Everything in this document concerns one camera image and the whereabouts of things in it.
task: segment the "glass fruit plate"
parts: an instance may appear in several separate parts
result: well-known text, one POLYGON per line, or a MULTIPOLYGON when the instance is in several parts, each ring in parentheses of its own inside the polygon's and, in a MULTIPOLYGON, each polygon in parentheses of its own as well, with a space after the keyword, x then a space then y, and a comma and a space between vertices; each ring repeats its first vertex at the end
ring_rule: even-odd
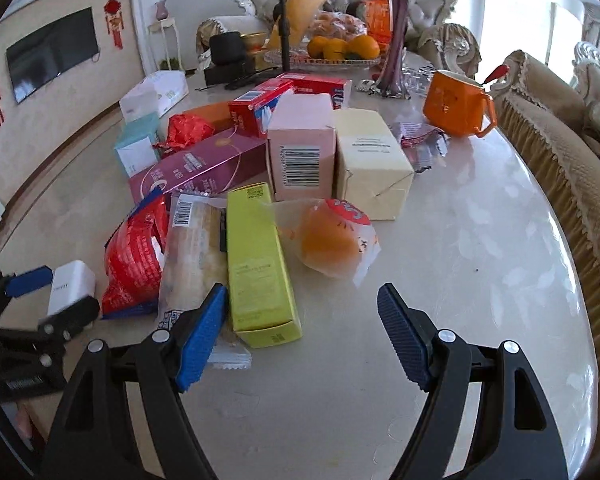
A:
MULTIPOLYGON (((282 64, 280 50, 269 50, 264 55, 267 63, 274 65, 282 64)), ((290 68, 296 70, 308 70, 312 72, 333 72, 334 70, 351 70, 356 68, 369 68, 380 63, 380 58, 375 59, 313 59, 309 57, 304 48, 292 48, 290 52, 290 68)))

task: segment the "orange mug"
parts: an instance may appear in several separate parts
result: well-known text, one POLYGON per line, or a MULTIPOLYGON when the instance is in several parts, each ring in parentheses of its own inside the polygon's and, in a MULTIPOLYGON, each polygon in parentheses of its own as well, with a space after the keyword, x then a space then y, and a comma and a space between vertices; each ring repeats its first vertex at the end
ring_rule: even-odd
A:
POLYGON ((434 74, 424 103, 424 115, 432 126, 458 137, 484 137, 498 125, 493 99, 483 86, 449 70, 438 70, 434 74), (485 110, 490 124, 482 130, 485 110))

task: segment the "television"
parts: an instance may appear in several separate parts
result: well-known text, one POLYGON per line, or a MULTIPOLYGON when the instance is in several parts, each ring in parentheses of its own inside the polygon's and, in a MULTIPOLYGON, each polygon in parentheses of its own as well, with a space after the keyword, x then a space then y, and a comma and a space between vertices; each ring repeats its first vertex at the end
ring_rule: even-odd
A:
POLYGON ((91 7, 22 38, 7 49, 16 102, 21 103, 41 86, 98 52, 91 7))

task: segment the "yellow bag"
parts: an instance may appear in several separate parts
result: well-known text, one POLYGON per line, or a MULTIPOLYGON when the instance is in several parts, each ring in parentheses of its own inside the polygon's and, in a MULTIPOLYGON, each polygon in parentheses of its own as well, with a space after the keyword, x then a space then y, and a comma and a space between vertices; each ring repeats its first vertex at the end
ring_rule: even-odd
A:
MULTIPOLYGON (((327 0, 286 0, 286 18, 289 22, 289 46, 297 46, 302 41, 309 24, 314 20, 315 13, 327 0)), ((278 23, 273 26, 269 48, 280 48, 280 33, 278 23)))

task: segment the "white charger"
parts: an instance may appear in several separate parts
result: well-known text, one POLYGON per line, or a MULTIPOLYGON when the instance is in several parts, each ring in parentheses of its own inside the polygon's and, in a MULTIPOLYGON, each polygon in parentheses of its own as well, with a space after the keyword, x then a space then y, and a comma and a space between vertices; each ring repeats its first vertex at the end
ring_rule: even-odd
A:
POLYGON ((76 301, 96 293, 96 275, 81 260, 58 267, 51 282, 47 315, 52 316, 76 301))

